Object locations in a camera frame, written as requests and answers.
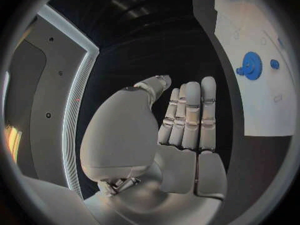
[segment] robotic hand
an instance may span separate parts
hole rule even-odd
[[[82,140],[80,160],[104,194],[138,183],[155,164],[161,171],[162,192],[192,191],[224,199],[226,173],[214,153],[216,82],[205,77],[201,86],[193,81],[175,88],[158,131],[151,106],[170,85],[169,76],[148,78],[116,92],[96,111]]]

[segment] white panel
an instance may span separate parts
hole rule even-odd
[[[272,24],[251,0],[215,0],[215,35],[223,46],[241,93],[246,136],[290,136],[296,122],[296,93],[288,53]],[[257,80],[238,75],[246,53],[262,61]],[[278,70],[270,61],[279,62]]]

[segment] blue object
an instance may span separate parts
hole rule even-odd
[[[247,52],[242,60],[242,67],[236,69],[236,73],[246,76],[249,80],[258,79],[263,71],[262,60],[260,56],[253,51]]]
[[[271,60],[270,65],[271,65],[272,69],[279,69],[279,67],[280,67],[279,62],[275,59]]]

